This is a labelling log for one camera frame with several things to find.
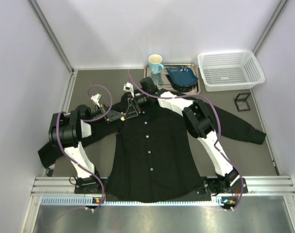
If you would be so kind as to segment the black button shirt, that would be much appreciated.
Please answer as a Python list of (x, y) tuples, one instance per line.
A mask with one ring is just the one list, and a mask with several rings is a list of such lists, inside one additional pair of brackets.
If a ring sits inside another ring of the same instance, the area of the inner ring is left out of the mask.
[(92, 134), (82, 147), (116, 134), (112, 172), (106, 191), (123, 201), (157, 202), (179, 198), (202, 179), (190, 150), (183, 117), (147, 99), (142, 112), (127, 120), (108, 122), (100, 110), (86, 105), (77, 110), (88, 120)]

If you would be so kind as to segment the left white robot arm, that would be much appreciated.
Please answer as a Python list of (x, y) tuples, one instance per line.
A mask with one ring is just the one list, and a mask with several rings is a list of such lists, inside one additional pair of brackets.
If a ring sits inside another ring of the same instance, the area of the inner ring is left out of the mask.
[(87, 105), (79, 105), (70, 113), (55, 113), (52, 116), (49, 141), (58, 146), (74, 166), (77, 172), (77, 176), (73, 178), (76, 194), (101, 193), (99, 172), (86, 155), (82, 140), (93, 135), (91, 123), (87, 120), (98, 118), (106, 112), (103, 118), (106, 123), (120, 120), (125, 116), (124, 113), (109, 110), (104, 104), (94, 113)]

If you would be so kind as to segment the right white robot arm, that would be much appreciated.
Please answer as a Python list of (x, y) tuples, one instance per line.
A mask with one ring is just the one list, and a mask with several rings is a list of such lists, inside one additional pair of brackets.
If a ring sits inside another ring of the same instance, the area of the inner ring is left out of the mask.
[(237, 195), (242, 194), (244, 180), (238, 169), (226, 156), (219, 142), (221, 125), (213, 104), (208, 102), (212, 108), (209, 110), (205, 106), (205, 102), (200, 99), (187, 100), (186, 95), (177, 96), (170, 91), (158, 90), (150, 77), (143, 79), (141, 86), (148, 87), (148, 89), (144, 91), (137, 88), (139, 92), (157, 100), (161, 107), (183, 116), (188, 133), (204, 146), (217, 175), (216, 187), (213, 188), (206, 183), (206, 191), (214, 195), (232, 191), (236, 191)]

